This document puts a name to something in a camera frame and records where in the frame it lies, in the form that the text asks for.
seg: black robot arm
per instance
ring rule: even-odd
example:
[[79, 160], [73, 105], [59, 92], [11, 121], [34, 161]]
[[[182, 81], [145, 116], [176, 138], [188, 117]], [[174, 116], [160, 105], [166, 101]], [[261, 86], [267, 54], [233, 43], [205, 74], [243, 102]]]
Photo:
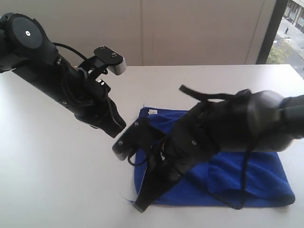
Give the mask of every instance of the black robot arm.
[[75, 117], [115, 137], [126, 126], [115, 103], [111, 88], [96, 79], [107, 69], [120, 75], [124, 58], [107, 47], [74, 68], [52, 43], [41, 25], [25, 15], [8, 13], [0, 18], [0, 73], [12, 70], [34, 87], [75, 114]]
[[236, 95], [180, 90], [200, 102], [183, 115], [169, 134], [137, 119], [113, 146], [120, 160], [141, 148], [147, 168], [134, 207], [140, 212], [176, 185], [199, 162], [218, 152], [279, 152], [304, 137], [304, 95], [284, 98], [273, 91]]

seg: building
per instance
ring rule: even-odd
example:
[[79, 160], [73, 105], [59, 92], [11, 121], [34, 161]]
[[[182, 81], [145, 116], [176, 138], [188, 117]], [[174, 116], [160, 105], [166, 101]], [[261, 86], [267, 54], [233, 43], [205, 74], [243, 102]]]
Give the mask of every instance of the building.
[[289, 0], [284, 17], [304, 33], [304, 0]]

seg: cable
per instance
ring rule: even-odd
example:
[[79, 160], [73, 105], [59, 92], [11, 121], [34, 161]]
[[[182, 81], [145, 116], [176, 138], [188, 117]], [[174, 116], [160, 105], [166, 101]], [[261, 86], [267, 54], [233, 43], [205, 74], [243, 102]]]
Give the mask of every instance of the cable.
[[72, 48], [72, 47], [70, 47], [68, 45], [65, 45], [65, 44], [60, 44], [60, 43], [53, 43], [53, 44], [55, 46], [62, 47], [62, 48], [65, 48], [65, 49], [68, 49], [68, 50], [74, 52], [76, 55], [78, 55], [79, 57], [81, 57], [84, 61], [89, 62], [94, 69], [97, 69], [97, 67], [93, 63], [91, 63], [90, 60], [87, 57], [85, 57], [83, 54], [81, 54], [79, 51], [75, 50], [74, 48]]

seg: white tabletop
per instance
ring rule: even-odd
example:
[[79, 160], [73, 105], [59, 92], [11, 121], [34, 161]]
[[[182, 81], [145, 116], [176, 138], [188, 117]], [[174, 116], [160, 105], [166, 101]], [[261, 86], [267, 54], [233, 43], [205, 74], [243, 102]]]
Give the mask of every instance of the white tabletop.
[[[131, 124], [143, 106], [190, 109], [181, 84], [205, 93], [274, 90], [304, 94], [289, 66], [133, 66], [108, 74], [110, 97]], [[301, 227], [304, 223], [304, 140], [280, 157], [296, 195], [279, 209], [150, 206], [134, 200], [133, 167], [111, 150], [114, 139], [73, 115], [13, 73], [0, 75], [1, 228]]]

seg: blue towel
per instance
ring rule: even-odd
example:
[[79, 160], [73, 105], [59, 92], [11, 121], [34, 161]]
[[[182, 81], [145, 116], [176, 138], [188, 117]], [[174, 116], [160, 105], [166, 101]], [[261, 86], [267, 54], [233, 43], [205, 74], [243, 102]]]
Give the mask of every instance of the blue towel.
[[[168, 133], [174, 122], [184, 113], [186, 111], [145, 107], [140, 111], [139, 117], [148, 117], [152, 126]], [[209, 162], [200, 163], [188, 171], [176, 186], [154, 203], [180, 206], [225, 206], [211, 195], [214, 194], [231, 204], [240, 204], [240, 196], [244, 194], [240, 192], [244, 155], [243, 152], [218, 153]], [[136, 153], [136, 163], [143, 161], [144, 158], [144, 151], [139, 150]], [[135, 167], [134, 182], [137, 194], [145, 167], [145, 165]], [[199, 187], [187, 179], [188, 175], [195, 178]], [[281, 207], [294, 203], [295, 195], [276, 152], [251, 153], [247, 167], [245, 195], [245, 207]]]

